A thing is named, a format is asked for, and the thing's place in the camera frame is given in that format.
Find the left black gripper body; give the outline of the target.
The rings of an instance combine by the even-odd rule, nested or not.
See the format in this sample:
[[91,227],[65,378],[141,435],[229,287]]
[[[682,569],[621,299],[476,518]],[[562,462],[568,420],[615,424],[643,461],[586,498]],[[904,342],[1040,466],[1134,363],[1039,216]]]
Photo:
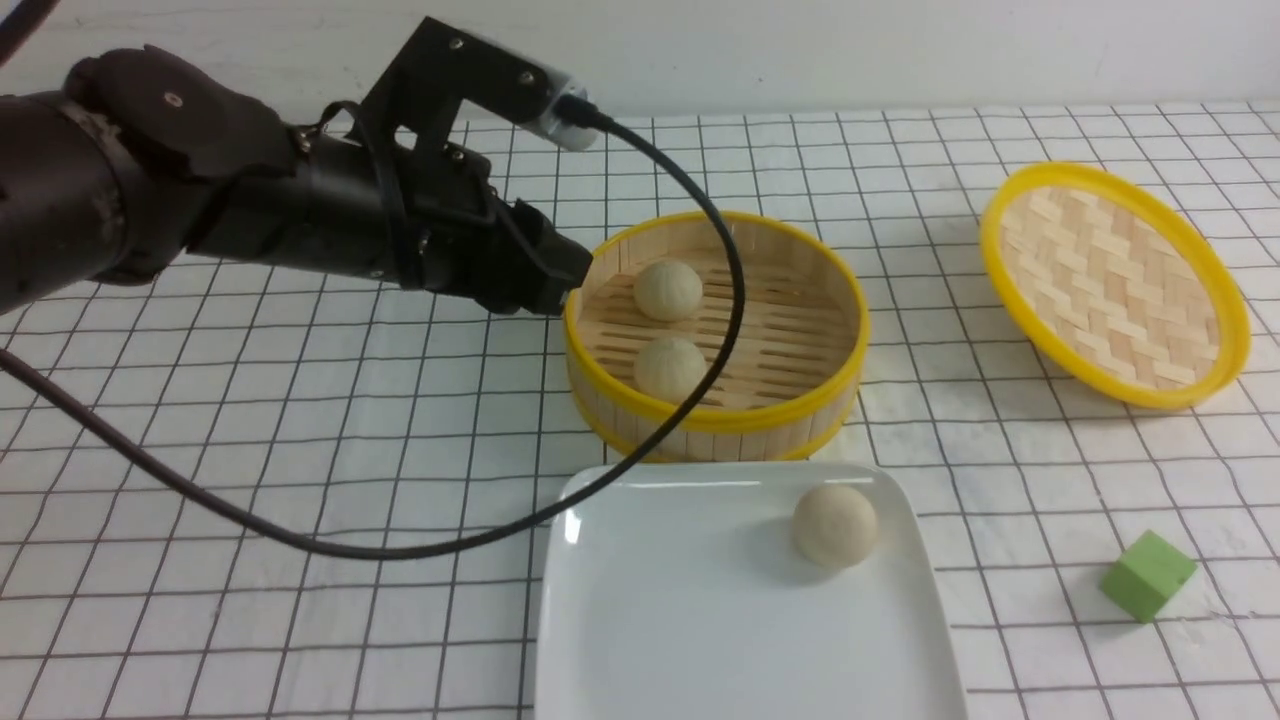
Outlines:
[[[291,224],[291,265],[411,288],[387,234],[367,149],[352,135],[334,137],[315,126],[305,136],[308,152],[296,178],[306,192],[302,215]],[[489,181],[489,161],[476,152],[448,142],[421,168],[408,149],[389,149],[421,290],[498,315],[562,314],[593,264],[582,245],[529,202],[504,201]]]

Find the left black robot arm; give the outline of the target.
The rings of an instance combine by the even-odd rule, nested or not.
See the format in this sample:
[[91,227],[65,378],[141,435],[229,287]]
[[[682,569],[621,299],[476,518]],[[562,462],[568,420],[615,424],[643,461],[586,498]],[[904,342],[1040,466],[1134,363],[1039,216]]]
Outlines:
[[189,254],[557,316],[591,254],[449,138],[465,101],[521,109],[549,90],[532,63],[447,32],[296,126],[160,47],[84,59],[58,91],[3,99],[3,310],[81,281],[148,284]]

